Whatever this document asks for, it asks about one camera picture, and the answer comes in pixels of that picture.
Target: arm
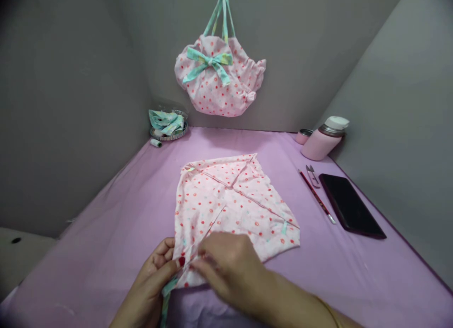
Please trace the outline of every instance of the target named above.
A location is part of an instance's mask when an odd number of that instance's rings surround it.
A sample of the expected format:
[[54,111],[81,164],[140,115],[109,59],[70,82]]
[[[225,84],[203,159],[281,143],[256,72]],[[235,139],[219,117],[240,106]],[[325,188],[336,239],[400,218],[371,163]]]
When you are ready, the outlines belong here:
[[246,235],[212,233],[192,266],[228,304],[281,328],[360,327],[281,275],[267,270]]

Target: bracelet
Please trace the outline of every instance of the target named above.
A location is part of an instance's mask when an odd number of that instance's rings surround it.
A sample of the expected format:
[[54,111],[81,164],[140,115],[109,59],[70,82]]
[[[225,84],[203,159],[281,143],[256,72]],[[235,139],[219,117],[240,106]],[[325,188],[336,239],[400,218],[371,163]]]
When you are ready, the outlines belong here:
[[319,300],[319,302],[321,302],[324,305],[324,307],[327,308],[327,310],[329,311],[330,315],[332,315],[332,318],[335,321],[336,327],[337,328],[342,328],[343,326],[341,325],[340,321],[336,317],[336,315],[335,315],[334,311],[332,310],[332,308],[327,303],[325,303],[323,300],[321,300],[319,297],[317,297],[316,295],[314,295],[314,296]]

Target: pink cup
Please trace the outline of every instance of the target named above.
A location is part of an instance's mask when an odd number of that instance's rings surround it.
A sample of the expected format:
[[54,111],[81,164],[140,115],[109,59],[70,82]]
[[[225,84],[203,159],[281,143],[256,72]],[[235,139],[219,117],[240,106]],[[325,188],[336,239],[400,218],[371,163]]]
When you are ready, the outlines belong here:
[[304,145],[312,133],[313,133],[313,130],[309,130],[309,129],[300,130],[297,133],[296,142],[299,143],[300,145]]

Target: gray backdrop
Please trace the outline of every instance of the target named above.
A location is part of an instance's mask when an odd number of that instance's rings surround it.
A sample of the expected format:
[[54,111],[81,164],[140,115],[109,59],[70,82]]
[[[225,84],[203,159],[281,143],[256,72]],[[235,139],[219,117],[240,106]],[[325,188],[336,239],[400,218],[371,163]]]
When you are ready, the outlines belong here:
[[237,118],[195,111],[174,73],[217,0],[118,1],[155,101],[185,105],[194,126],[298,131],[315,124],[399,0],[230,0],[239,42],[268,61],[256,101]]
[[322,117],[351,121],[337,163],[451,288],[452,101],[453,0],[401,0]]
[[149,137],[150,93],[115,0],[0,12],[0,226],[57,236]]

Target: polka dot fabric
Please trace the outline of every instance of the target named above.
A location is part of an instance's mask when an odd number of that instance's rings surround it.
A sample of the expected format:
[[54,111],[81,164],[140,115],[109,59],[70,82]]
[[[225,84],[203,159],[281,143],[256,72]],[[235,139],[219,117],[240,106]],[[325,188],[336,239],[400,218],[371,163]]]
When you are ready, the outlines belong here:
[[[230,78],[230,84],[222,82],[213,67],[208,67],[194,80],[183,83],[183,79],[197,66],[198,61],[187,57],[189,47],[207,57],[221,53],[233,56],[233,65],[223,65]],[[201,35],[194,45],[186,46],[177,57],[175,75],[179,85],[189,94],[192,105],[201,113],[237,117],[248,109],[256,99],[266,70],[266,60],[255,63],[242,49],[236,38],[229,38],[228,44],[217,36]]]
[[[214,231],[248,235],[263,262],[300,246],[299,225],[256,156],[201,160],[182,168],[173,256],[185,256],[187,261],[198,258],[198,244]],[[176,288],[203,283],[186,267]]]

